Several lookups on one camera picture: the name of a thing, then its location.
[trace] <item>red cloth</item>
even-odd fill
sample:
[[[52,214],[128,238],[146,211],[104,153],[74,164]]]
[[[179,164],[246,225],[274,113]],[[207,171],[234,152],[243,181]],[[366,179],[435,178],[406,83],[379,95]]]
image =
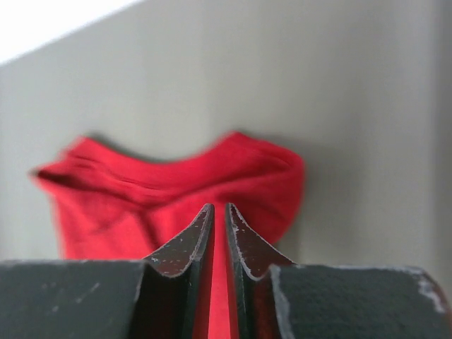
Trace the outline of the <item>red cloth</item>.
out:
[[[215,205],[209,338],[228,339],[225,204],[234,203],[270,243],[297,212],[301,158],[234,132],[186,160],[149,163],[81,138],[35,173],[53,200],[64,257],[143,258],[183,230],[205,203]]]

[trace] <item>cloth fold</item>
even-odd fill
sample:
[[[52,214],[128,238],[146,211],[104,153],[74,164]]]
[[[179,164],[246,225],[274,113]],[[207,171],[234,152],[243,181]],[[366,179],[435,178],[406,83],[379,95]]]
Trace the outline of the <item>cloth fold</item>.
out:
[[[164,163],[138,160],[81,137],[33,177],[52,199],[65,258],[143,258],[182,231],[205,203],[213,203],[209,338],[227,339],[225,204],[234,203],[250,226],[274,243],[298,211],[304,165],[296,153],[240,132],[198,155]]]

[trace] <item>folded cloth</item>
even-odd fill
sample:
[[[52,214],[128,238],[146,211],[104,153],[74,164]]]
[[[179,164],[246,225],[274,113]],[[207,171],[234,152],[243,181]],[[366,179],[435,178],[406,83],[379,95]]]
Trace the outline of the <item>folded cloth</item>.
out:
[[[182,231],[205,203],[215,205],[209,338],[230,338],[225,204],[234,203],[274,243],[293,221],[304,166],[294,152],[239,132],[185,160],[150,163],[82,137],[33,172],[52,198],[71,259],[136,259]]]

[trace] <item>white surface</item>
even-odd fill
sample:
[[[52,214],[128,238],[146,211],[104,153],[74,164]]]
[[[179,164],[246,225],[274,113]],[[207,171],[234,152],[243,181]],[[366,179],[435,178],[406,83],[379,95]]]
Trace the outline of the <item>white surface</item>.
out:
[[[0,0],[0,64],[139,0]]]
[[[284,253],[421,266],[452,292],[450,4],[146,1],[5,65],[0,256],[57,255],[26,173],[77,135],[173,158],[244,129],[308,166]]]

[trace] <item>gray surface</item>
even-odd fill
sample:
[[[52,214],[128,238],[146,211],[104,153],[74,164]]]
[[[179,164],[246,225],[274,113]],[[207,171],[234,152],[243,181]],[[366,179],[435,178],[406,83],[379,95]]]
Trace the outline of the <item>gray surface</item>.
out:
[[[146,1],[3,66],[0,257],[57,255],[49,204],[26,173],[77,135],[168,159],[238,128],[307,162],[286,254],[422,266],[452,292],[441,6]]]

